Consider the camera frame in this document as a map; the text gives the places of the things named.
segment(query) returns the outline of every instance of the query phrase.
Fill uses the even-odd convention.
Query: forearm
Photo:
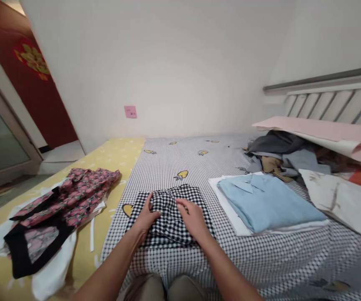
[[[131,228],[72,300],[116,300],[143,233]]]
[[[225,301],[264,300],[212,236],[207,236],[198,243],[210,263],[219,291]]]

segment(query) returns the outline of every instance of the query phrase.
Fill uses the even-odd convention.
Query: pink floral garment
[[[59,196],[47,209],[35,213],[27,219],[16,222],[29,229],[25,232],[25,239],[28,244],[28,256],[34,263],[45,249],[56,239],[59,230],[52,227],[38,227],[42,221],[47,220],[57,213],[62,213],[62,219],[69,227],[78,228],[88,217],[90,212],[100,203],[104,194],[110,189],[112,184],[120,177],[120,171],[111,172],[99,168],[96,171],[90,169],[74,168],[67,176],[67,180],[59,186]],[[54,192],[50,191],[39,197],[26,207],[22,208],[14,217],[21,217],[31,213],[43,202],[50,201]]]
[[[68,179],[59,187],[58,201],[20,223],[25,227],[32,227],[57,212],[64,211],[67,225],[76,229],[99,204],[107,190],[119,179],[120,174],[119,170],[112,172],[102,168],[96,171],[73,168],[67,176]],[[36,199],[16,213],[14,217],[28,214],[42,202],[48,200],[52,194],[53,192],[50,191]]]

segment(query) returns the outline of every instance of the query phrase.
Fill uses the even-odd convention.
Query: mattress
[[[96,170],[98,167],[111,171],[119,169],[122,173],[120,181],[114,184],[108,200],[107,208],[97,215],[94,222],[94,251],[90,252],[90,223],[78,230],[77,243],[66,277],[66,286],[49,300],[67,300],[69,296],[93,274],[99,266],[99,257],[103,247],[105,235],[109,228],[113,210],[118,206],[125,184],[132,172],[134,163],[144,145],[144,138],[112,139],[102,146],[71,164],[64,170],[51,176],[28,192],[18,196],[0,208],[0,224],[6,220],[11,209],[33,198],[42,187],[51,187],[61,181],[71,168],[89,168]],[[0,300],[34,300],[31,293],[31,277],[14,280],[12,277],[11,260],[0,257]]]
[[[139,191],[183,183],[200,188],[216,238],[266,300],[361,300],[361,236],[331,220],[324,228],[285,235],[237,237],[208,179],[242,175],[248,166],[245,135],[147,139],[109,227],[101,261],[123,236]],[[288,184],[308,200],[305,187]],[[138,275],[156,273],[166,288],[181,274],[196,279],[209,300],[221,300],[199,248],[138,250],[122,289]]]

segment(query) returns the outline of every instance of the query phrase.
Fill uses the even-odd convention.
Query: person's hand
[[[206,221],[204,220],[203,209],[186,199],[176,199],[176,203],[183,221],[185,222],[186,229],[197,242],[212,237],[207,228]]]
[[[140,243],[144,242],[146,239],[148,230],[150,229],[153,222],[161,216],[161,212],[154,211],[150,212],[153,207],[153,204],[150,203],[150,199],[153,196],[153,193],[150,192],[148,195],[146,202],[144,203],[143,209],[137,217],[135,223],[132,226],[132,230],[136,231],[139,235],[141,235]]]

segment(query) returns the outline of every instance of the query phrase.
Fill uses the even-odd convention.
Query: white cloth
[[[361,234],[361,186],[341,177],[299,169],[313,204]]]
[[[13,217],[24,206],[35,201],[53,188],[60,186],[65,180],[66,178],[61,182],[54,184],[51,188],[41,188],[35,193],[37,195],[36,197],[31,198],[27,202],[24,202],[11,210],[7,220],[0,225],[0,256],[7,255],[7,253],[4,252],[3,247],[5,244],[4,236],[8,234],[13,225],[13,221],[9,220],[9,218]],[[106,207],[106,200],[107,194],[104,195],[101,202],[82,224],[86,224],[98,215]],[[37,300],[44,301],[48,299],[65,285],[65,277],[72,259],[75,244],[76,230],[65,240],[60,250],[51,258],[51,260],[32,276],[31,290]],[[90,245],[94,245],[94,235],[92,232],[90,233]]]
[[[255,173],[257,175],[263,175],[262,172]],[[291,227],[282,227],[278,229],[272,229],[263,231],[261,233],[253,233],[249,230],[249,228],[246,227],[246,225],[243,223],[242,219],[238,216],[238,214],[235,212],[235,210],[232,208],[232,206],[229,204],[228,199],[226,196],[219,190],[217,187],[217,184],[222,179],[230,178],[234,176],[222,176],[220,178],[213,178],[208,179],[210,186],[214,190],[214,193],[217,196],[217,199],[224,210],[225,214],[227,215],[236,236],[253,236],[253,235],[265,235],[265,234],[288,234],[288,233],[296,233],[296,232],[306,232],[311,230],[316,230],[321,227],[324,227],[329,223],[329,220],[321,221],[321,222],[308,222],[304,224],[298,224]]]

